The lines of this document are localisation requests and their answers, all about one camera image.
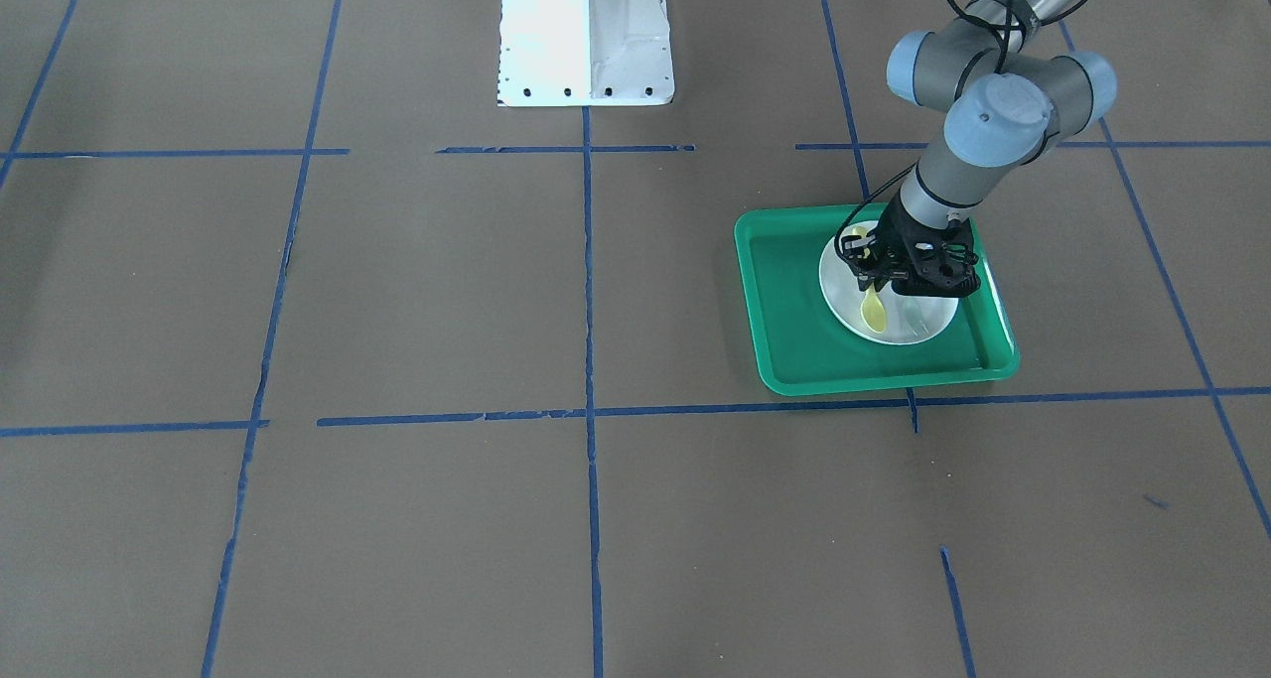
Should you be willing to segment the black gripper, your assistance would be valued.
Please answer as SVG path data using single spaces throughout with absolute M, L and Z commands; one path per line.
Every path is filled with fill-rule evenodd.
M 839 234 L 853 225 L 866 204 L 849 212 Z M 904 209 L 894 195 L 871 233 L 857 240 L 839 242 L 839 257 L 858 284 L 871 284 L 882 295 L 887 284 L 900 295 L 966 298 L 981 286 L 979 254 L 969 220 L 927 226 Z

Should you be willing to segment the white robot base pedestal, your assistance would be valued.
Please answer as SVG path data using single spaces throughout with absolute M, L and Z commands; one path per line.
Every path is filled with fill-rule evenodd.
M 666 106 L 675 71 L 667 0 L 500 0 L 496 103 Z

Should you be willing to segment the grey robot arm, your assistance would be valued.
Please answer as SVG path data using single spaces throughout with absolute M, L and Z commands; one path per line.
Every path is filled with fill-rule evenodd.
M 1038 31 L 1085 1 L 947 0 L 955 19 L 944 31 L 899 39 L 887 62 L 890 90 L 944 120 L 874 226 L 857 233 L 846 220 L 834 239 L 862 293 L 976 293 L 975 209 L 1010 170 L 1102 120 L 1117 98 L 1117 75 L 1099 53 L 1024 53 Z

